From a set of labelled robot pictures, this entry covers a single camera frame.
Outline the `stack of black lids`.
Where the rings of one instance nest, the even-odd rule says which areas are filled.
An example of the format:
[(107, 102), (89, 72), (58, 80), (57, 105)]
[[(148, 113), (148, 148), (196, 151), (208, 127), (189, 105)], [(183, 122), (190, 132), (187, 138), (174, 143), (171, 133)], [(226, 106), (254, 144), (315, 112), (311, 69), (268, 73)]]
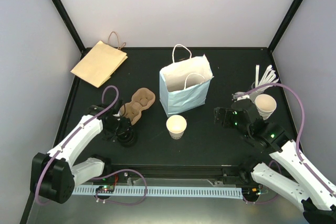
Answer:
[(123, 147), (132, 147), (137, 142), (137, 134), (135, 131), (131, 131), (117, 137), (118, 142)]

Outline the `white paper coffee cup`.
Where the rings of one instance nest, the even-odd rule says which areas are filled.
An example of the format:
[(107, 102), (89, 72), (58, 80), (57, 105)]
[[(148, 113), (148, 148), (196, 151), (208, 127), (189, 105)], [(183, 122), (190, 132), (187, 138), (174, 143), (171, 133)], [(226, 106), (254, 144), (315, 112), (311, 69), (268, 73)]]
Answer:
[(181, 115), (172, 115), (166, 121), (166, 128), (172, 139), (180, 139), (187, 127), (187, 121)]

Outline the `light blue paper bag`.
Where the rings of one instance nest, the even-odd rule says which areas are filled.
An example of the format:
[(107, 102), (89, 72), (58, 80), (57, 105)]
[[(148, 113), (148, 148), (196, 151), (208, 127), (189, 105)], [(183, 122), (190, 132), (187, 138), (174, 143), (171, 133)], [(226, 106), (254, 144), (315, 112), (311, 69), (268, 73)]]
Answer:
[[(189, 57), (175, 61), (177, 47), (187, 50)], [(183, 113), (204, 105), (213, 73), (205, 55), (192, 56), (182, 44), (176, 44), (172, 51), (172, 63), (159, 72), (159, 96), (167, 117)]]

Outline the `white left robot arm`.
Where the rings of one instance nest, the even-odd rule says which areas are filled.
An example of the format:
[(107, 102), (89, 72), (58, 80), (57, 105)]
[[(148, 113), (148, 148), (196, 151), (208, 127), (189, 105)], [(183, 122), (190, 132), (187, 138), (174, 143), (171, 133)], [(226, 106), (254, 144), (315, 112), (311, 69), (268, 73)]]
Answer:
[(92, 105), (74, 129), (48, 153), (37, 153), (31, 165), (30, 191), (36, 198), (65, 203), (79, 185), (98, 178), (108, 181), (113, 174), (111, 160), (97, 154), (76, 164), (86, 146), (103, 131), (131, 136), (131, 124), (125, 118), (125, 105), (117, 103), (106, 110)]

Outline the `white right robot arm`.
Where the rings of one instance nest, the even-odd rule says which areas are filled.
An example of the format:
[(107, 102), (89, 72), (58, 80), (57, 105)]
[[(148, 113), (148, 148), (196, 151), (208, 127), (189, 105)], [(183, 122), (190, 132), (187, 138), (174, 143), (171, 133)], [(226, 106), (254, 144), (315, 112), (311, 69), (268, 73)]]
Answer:
[(262, 184), (294, 204), (308, 223), (335, 223), (335, 185), (326, 179), (276, 123), (266, 122), (249, 100), (216, 107), (214, 121), (237, 130), (258, 155), (239, 166), (244, 184)]

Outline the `stack of white paper cups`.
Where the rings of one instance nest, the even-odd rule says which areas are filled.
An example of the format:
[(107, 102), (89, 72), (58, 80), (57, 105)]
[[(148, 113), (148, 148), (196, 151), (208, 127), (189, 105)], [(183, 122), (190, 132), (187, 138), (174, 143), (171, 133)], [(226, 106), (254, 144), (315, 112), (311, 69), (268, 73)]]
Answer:
[(264, 120), (267, 120), (277, 108), (276, 100), (268, 94), (258, 95), (254, 104)]

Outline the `clear cup of stirrers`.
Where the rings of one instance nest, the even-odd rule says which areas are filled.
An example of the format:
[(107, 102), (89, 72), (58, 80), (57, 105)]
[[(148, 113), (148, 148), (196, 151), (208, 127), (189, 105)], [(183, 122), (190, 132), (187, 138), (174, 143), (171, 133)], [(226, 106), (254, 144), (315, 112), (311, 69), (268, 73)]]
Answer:
[(276, 75), (276, 71), (273, 69), (272, 65), (269, 65), (263, 74), (260, 74), (260, 65), (255, 67), (255, 82), (252, 87), (259, 87), (264, 84), (277, 83), (279, 77)]

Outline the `black circuit board with leds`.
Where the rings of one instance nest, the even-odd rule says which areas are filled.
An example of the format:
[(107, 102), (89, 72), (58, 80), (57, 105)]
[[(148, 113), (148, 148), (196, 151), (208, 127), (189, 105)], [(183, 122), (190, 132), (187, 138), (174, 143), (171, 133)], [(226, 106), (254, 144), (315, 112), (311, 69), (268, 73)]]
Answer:
[(96, 188), (96, 193), (113, 193), (114, 189), (114, 185), (101, 185)]

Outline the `brown kraft paper bag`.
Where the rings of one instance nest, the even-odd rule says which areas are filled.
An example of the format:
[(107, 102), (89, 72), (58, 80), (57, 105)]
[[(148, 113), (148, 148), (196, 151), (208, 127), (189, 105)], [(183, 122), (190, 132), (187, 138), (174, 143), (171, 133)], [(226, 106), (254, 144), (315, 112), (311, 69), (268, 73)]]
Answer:
[(113, 47), (110, 43), (104, 43), (101, 40), (74, 66), (71, 73), (81, 80), (98, 88), (102, 86), (111, 75), (128, 58), (122, 51), (126, 43), (120, 43), (119, 35), (112, 31), (109, 39), (115, 35), (117, 46)]

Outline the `black frame post right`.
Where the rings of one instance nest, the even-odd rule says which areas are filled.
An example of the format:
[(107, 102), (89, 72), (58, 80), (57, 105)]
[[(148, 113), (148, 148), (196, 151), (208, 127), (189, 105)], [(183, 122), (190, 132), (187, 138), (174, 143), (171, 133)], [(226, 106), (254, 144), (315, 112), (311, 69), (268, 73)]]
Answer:
[(302, 4), (303, 0), (293, 0), (290, 7), (288, 8), (283, 20), (281, 21), (275, 35), (273, 36), (269, 46), (268, 51), (274, 52), (277, 45), (281, 41), (285, 31), (287, 30), (288, 26), (290, 25), (292, 19), (294, 18), (296, 12), (298, 11), (300, 5)]

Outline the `black frame post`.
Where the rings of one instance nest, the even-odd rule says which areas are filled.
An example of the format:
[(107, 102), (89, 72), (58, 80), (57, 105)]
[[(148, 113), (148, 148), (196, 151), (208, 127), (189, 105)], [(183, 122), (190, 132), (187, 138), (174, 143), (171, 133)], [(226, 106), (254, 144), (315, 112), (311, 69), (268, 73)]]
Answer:
[(277, 45), (281, 41), (285, 31), (287, 30), (288, 26), (290, 25), (292, 19), (294, 18), (296, 12), (298, 11), (300, 5), (302, 4), (303, 0), (293, 0), (290, 7), (288, 8), (283, 20), (281, 21), (275, 35), (273, 36), (269, 46), (268, 51), (274, 52)]
[(80, 53), (83, 54), (86, 50), (66, 8), (64, 7), (61, 0), (51, 0), (53, 5), (55, 6), (58, 14), (60, 15), (62, 21), (64, 22), (66, 28), (68, 29), (73, 41), (75, 42), (77, 48), (79, 49)]

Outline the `black frame post left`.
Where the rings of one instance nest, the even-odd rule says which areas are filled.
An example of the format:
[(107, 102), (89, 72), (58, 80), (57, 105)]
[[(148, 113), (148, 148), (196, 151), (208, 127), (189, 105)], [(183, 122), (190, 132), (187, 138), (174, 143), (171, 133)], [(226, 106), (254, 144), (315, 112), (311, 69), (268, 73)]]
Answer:
[(83, 54), (86, 50), (66, 8), (64, 7), (61, 0), (51, 0), (53, 5), (55, 6), (58, 14), (60, 15), (62, 21), (64, 22), (66, 28), (68, 29), (73, 41), (75, 42), (77, 48), (79, 49), (80, 53)]

